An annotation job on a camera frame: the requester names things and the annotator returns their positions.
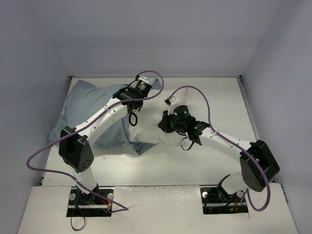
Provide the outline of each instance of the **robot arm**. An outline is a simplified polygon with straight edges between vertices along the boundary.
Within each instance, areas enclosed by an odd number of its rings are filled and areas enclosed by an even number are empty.
[[[91,127],[61,141],[59,144],[59,155],[63,158],[64,162],[74,170],[74,176],[77,181],[88,189],[95,191],[98,188],[91,170],[91,164],[94,160],[91,147],[98,137],[117,120],[125,117],[131,112],[139,111],[143,106],[143,101],[132,100],[124,102],[121,105],[117,105],[117,103],[122,100],[146,98],[156,80],[157,79],[155,78],[148,79],[145,77],[137,77],[136,80],[127,87],[118,90],[108,103],[88,120],[73,129],[66,126],[61,131],[61,137],[63,137],[74,132],[76,129],[82,129],[99,117],[103,111],[106,111],[106,114]],[[83,188],[79,187],[79,189],[84,194],[89,194],[89,192]]]
[[[221,136],[250,153],[259,163],[269,181],[279,172],[279,166],[265,142],[258,140],[253,143],[219,131],[215,132],[208,123],[197,121],[191,116],[186,105],[177,105],[175,103],[176,107],[171,112],[164,111],[163,119],[158,125],[159,128],[168,133],[176,131],[192,141],[192,144],[212,147],[240,163],[241,172],[224,177],[217,185],[218,194],[223,200],[226,200],[231,194],[247,188],[261,192],[266,184],[259,169],[248,156]]]

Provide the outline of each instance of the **blue cloth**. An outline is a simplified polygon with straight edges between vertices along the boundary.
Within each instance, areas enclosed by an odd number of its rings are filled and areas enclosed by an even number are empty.
[[[51,130],[48,142],[51,143],[60,137],[61,130],[69,126],[71,128],[81,124],[97,111],[99,111],[119,89],[125,84],[116,84],[109,87],[97,88],[94,85],[79,80],[67,96],[64,114],[57,125]],[[152,89],[160,89],[159,82],[156,82]],[[107,131],[105,131],[94,143],[97,149],[120,148],[123,143],[132,145],[140,155],[152,148],[155,144],[131,142],[129,140],[128,116],[119,119]]]

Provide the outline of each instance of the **gray wall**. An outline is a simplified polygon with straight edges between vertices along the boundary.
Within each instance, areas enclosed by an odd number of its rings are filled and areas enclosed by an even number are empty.
[[[301,234],[312,230],[312,0],[285,0],[243,77]]]
[[[27,158],[47,143],[69,79],[26,0],[0,1],[0,233],[15,234],[41,173]],[[47,152],[34,160],[44,166]]]
[[[71,75],[241,75],[281,0],[29,0]]]

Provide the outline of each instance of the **gray-blue fabric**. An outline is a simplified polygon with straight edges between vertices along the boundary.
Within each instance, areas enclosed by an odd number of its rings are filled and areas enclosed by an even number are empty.
[[[125,87],[126,84],[116,84],[109,87],[97,88],[94,85],[79,80],[67,96],[64,114],[57,125],[51,130],[48,142],[58,139],[61,130],[69,126],[71,128],[81,124],[97,111],[99,111],[115,92]],[[156,82],[152,89],[160,89],[159,82]],[[155,144],[131,142],[129,140],[128,116],[116,121],[105,131],[94,143],[97,149],[120,148],[123,144],[131,145],[140,155],[152,148]]]

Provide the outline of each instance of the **white cloth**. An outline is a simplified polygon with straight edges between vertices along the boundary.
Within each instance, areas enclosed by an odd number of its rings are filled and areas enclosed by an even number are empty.
[[[151,90],[149,97],[155,95],[158,90]],[[162,119],[162,113],[169,109],[169,106],[165,103],[174,90],[162,91],[159,96],[151,100],[144,101],[141,111],[136,112],[138,121],[135,127],[129,126],[130,141],[144,142],[144,143],[165,143],[179,146],[183,136],[173,133],[165,133],[158,124]],[[174,95],[184,105],[187,97],[187,89],[180,89]]]

